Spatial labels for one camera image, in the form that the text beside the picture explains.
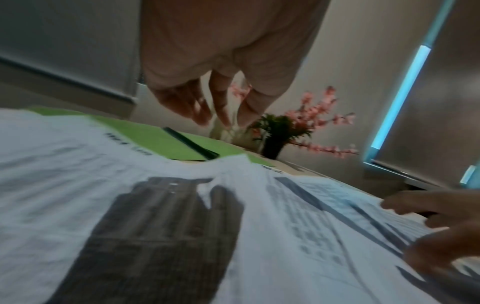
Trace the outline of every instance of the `flower pot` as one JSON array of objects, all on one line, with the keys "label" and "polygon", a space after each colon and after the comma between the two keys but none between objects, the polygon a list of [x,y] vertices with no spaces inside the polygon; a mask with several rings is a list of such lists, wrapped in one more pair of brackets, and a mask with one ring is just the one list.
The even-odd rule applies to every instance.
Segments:
[{"label": "flower pot", "polygon": [[265,139],[261,154],[269,159],[277,159],[277,156],[280,154],[280,151],[286,143],[287,141],[284,139],[268,137],[267,139]]}]

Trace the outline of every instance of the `potted plant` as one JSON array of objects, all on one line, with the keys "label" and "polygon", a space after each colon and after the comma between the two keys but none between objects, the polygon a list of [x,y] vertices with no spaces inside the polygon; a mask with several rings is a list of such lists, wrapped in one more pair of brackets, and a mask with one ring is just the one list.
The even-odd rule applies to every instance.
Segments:
[{"label": "potted plant", "polygon": [[[241,89],[235,84],[232,85],[233,94],[241,100],[247,96],[250,89],[251,86]],[[358,154],[353,145],[349,149],[341,150],[338,146],[321,146],[305,140],[299,141],[305,136],[312,138],[313,132],[322,129],[329,123],[334,125],[352,125],[354,123],[354,113],[336,114],[330,119],[323,118],[338,102],[335,93],[335,88],[329,86],[323,97],[314,103],[314,95],[306,92],[303,94],[301,105],[297,110],[287,111],[283,115],[264,114],[253,122],[248,130],[253,133],[254,140],[263,141],[261,154],[266,158],[276,159],[282,148],[288,144],[306,148],[314,153],[330,153],[340,158]]]}]

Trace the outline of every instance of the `paper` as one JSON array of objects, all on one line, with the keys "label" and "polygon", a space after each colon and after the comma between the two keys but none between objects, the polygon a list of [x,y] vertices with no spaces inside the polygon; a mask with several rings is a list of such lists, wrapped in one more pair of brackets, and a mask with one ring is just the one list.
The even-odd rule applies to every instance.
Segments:
[{"label": "paper", "polygon": [[0,128],[1,303],[480,302],[478,263],[417,274],[431,230],[328,178],[171,161],[88,117]]}]

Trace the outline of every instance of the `black flower pot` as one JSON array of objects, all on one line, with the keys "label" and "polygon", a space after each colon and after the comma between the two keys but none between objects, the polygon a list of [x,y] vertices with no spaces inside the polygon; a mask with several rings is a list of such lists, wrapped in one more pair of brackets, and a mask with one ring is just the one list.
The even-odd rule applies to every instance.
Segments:
[{"label": "black flower pot", "polygon": [[277,156],[286,144],[287,141],[283,138],[268,137],[265,139],[261,154],[269,159],[277,159]]}]

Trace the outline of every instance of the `beige wall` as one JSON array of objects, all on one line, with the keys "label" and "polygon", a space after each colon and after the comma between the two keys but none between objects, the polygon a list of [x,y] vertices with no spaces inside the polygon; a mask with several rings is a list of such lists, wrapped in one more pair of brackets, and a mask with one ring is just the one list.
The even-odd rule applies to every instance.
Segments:
[{"label": "beige wall", "polygon": [[[298,106],[304,91],[321,94],[327,85],[337,88],[340,103],[334,112],[357,114],[354,126],[331,126],[314,134],[322,145],[356,144],[361,153],[370,145],[388,105],[417,47],[428,31],[441,0],[332,0],[312,50],[290,89],[268,110],[273,113]],[[205,76],[203,87],[211,99]],[[230,96],[231,109],[237,106]],[[150,92],[143,92],[132,115],[147,123],[169,125],[181,131],[207,135],[192,122],[167,112]],[[362,157],[336,159],[286,147],[279,159],[326,174],[377,195],[397,189],[398,181],[365,179]]]}]

